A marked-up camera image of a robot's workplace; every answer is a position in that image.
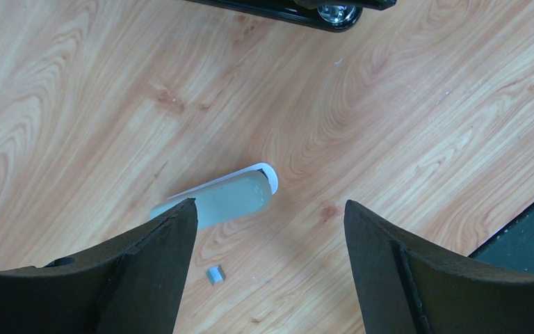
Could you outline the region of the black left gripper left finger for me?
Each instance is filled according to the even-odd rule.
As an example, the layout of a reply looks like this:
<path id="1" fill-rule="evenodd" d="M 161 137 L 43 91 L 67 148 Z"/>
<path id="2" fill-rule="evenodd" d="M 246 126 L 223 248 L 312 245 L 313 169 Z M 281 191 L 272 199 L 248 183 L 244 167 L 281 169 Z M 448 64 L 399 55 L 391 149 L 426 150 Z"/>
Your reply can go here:
<path id="1" fill-rule="evenodd" d="M 171 333 L 197 234 L 192 198 L 45 267 L 0 271 L 0 333 Z"/>

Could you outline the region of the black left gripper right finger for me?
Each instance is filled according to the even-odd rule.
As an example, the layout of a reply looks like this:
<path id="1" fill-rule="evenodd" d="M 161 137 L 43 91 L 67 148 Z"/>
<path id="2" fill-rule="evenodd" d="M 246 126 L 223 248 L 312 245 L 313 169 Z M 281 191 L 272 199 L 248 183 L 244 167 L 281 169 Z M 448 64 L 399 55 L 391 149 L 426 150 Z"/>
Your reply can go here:
<path id="1" fill-rule="evenodd" d="M 534 274 L 454 253 L 354 200 L 343 226 L 367 333 L 534 333 Z"/>

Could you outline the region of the black stapler base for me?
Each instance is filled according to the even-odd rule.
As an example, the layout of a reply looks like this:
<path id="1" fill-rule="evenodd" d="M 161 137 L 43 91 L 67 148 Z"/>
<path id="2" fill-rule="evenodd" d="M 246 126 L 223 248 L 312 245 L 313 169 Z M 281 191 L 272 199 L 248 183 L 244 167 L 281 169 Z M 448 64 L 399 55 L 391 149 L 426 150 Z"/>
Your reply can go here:
<path id="1" fill-rule="evenodd" d="M 340 33 L 354 27 L 362 12 L 386 10 L 396 0 L 195 0 L 196 3 Z"/>

